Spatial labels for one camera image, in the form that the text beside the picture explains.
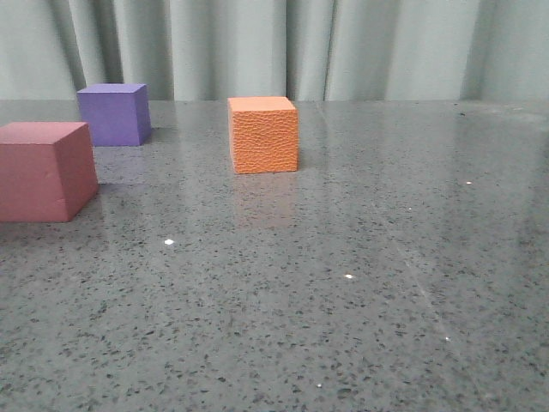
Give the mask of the orange foam cube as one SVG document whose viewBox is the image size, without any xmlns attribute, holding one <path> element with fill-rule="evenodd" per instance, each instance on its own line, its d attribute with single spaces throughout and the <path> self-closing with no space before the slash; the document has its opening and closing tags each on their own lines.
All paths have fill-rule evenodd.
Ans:
<svg viewBox="0 0 549 412">
<path fill-rule="evenodd" d="M 298 170 L 299 113 L 287 97 L 232 97 L 227 108 L 235 173 Z"/>
</svg>

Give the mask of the purple foam cube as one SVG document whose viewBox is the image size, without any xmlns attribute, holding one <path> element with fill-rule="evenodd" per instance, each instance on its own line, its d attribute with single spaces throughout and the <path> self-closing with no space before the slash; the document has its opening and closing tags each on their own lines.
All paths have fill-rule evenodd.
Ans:
<svg viewBox="0 0 549 412">
<path fill-rule="evenodd" d="M 94 84 L 79 90 L 77 99 L 96 147 L 140 146 L 152 133 L 146 84 Z"/>
</svg>

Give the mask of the pale green curtain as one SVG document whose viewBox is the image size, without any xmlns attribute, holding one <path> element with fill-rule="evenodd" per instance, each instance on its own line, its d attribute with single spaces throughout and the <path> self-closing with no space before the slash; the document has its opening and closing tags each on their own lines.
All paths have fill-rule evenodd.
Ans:
<svg viewBox="0 0 549 412">
<path fill-rule="evenodd" d="M 1 95 L 546 100 L 545 1 L 4 1 Z"/>
</svg>

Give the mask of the pink foam cube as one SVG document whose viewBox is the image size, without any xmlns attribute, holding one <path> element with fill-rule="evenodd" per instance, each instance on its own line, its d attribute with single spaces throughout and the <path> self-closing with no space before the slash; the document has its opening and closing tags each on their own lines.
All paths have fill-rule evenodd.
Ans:
<svg viewBox="0 0 549 412">
<path fill-rule="evenodd" d="M 1 221 L 70 221 L 99 189 L 88 124 L 1 127 Z"/>
</svg>

